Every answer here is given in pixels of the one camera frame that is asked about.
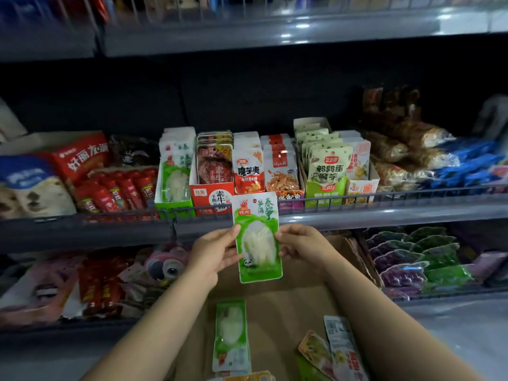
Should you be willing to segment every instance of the person's right hand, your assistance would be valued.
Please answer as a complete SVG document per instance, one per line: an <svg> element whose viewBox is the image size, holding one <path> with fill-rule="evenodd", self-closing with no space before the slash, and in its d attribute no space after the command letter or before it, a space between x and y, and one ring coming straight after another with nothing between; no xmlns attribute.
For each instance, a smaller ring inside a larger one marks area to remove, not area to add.
<svg viewBox="0 0 508 381"><path fill-rule="evenodd" d="M285 224L279 227L275 237L285 245L280 250L279 256L301 257L321 268L327 259L338 254L326 238L311 226Z"/></svg>

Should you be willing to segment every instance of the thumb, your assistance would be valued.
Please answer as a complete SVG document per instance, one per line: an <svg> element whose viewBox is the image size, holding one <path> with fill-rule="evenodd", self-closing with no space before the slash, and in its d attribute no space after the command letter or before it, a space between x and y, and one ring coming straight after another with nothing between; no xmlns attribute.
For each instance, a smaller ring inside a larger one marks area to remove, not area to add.
<svg viewBox="0 0 508 381"><path fill-rule="evenodd" d="M280 243L291 246L293 248L296 248L297 244L301 241L302 238L300 235L281 233L280 231L275 233L275 237Z"/></svg>
<svg viewBox="0 0 508 381"><path fill-rule="evenodd" d="M228 247L231 243L235 241L241 228L242 227L239 224L235 224L232 228L230 228L224 234L218 237L215 240L215 243L218 243L221 247L224 248Z"/></svg>

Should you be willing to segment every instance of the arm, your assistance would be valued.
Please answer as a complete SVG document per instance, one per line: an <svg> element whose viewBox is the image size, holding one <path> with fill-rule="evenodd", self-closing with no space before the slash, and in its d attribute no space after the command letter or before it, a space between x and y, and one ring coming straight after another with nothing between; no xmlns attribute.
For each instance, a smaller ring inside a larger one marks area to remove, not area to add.
<svg viewBox="0 0 508 381"><path fill-rule="evenodd" d="M240 228L216 230L193 245L184 274L81 381L162 381L191 330L217 273L237 263Z"/></svg>
<svg viewBox="0 0 508 381"><path fill-rule="evenodd" d="M299 256L325 270L328 283L379 379L390 381L481 381L445 344L386 297L316 229L282 226L281 255Z"/></svg>

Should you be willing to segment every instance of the person's left hand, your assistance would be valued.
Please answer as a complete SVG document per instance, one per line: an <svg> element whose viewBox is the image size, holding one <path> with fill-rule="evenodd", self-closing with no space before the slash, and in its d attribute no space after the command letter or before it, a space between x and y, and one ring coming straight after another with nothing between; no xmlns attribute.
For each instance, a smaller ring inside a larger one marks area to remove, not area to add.
<svg viewBox="0 0 508 381"><path fill-rule="evenodd" d="M242 258L234 246L240 229L240 225L236 224L230 229L215 230L197 239L190 251L186 272L197 273L214 287L219 280L219 271Z"/></svg>

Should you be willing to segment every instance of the forearm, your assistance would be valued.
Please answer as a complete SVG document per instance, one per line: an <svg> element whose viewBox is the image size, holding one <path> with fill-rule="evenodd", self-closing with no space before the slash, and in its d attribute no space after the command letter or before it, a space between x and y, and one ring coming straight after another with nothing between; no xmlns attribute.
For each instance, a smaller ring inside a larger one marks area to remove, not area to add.
<svg viewBox="0 0 508 381"><path fill-rule="evenodd" d="M162 380L210 289L199 273L182 275L82 381Z"/></svg>
<svg viewBox="0 0 508 381"><path fill-rule="evenodd" d="M330 254L325 268L328 283L378 378L482 380L344 257L336 252Z"/></svg>

